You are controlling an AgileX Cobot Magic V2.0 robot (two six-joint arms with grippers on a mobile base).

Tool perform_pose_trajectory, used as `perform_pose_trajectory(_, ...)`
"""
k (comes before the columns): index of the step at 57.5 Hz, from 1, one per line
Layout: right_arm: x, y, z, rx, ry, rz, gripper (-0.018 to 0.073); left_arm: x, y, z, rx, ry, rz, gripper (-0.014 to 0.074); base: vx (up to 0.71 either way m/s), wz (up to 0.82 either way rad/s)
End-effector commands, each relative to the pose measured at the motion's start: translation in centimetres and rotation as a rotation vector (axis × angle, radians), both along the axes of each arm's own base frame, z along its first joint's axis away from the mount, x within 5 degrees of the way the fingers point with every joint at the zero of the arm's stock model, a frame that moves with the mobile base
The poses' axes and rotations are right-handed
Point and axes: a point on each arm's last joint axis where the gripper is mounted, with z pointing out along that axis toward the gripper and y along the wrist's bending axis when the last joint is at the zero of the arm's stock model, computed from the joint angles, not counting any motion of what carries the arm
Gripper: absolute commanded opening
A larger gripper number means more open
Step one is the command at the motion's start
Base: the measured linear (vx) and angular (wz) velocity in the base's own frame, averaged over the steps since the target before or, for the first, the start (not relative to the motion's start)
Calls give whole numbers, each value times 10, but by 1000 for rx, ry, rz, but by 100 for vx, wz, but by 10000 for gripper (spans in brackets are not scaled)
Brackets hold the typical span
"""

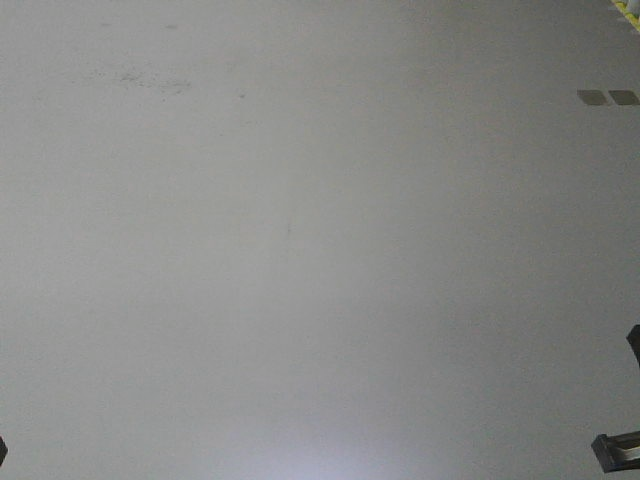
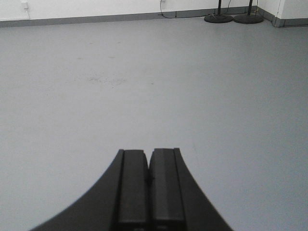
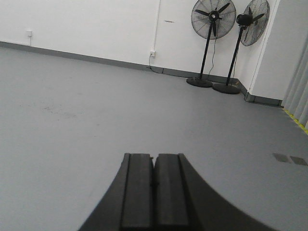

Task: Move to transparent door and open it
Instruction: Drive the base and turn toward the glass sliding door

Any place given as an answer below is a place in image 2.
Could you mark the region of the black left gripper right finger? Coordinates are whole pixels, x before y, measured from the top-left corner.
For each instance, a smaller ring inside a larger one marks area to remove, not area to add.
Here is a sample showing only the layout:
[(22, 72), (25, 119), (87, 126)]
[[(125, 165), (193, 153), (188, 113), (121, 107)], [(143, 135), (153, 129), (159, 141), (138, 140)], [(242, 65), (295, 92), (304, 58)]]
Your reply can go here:
[(231, 230), (191, 175), (178, 148), (154, 149), (149, 171), (154, 230)]

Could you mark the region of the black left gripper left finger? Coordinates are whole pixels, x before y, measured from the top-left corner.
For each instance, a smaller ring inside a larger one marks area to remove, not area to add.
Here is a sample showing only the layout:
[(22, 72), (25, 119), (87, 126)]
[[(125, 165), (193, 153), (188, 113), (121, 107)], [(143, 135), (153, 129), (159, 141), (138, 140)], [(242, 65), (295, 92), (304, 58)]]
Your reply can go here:
[(119, 150), (96, 183), (36, 231), (144, 231), (148, 166), (142, 150)]

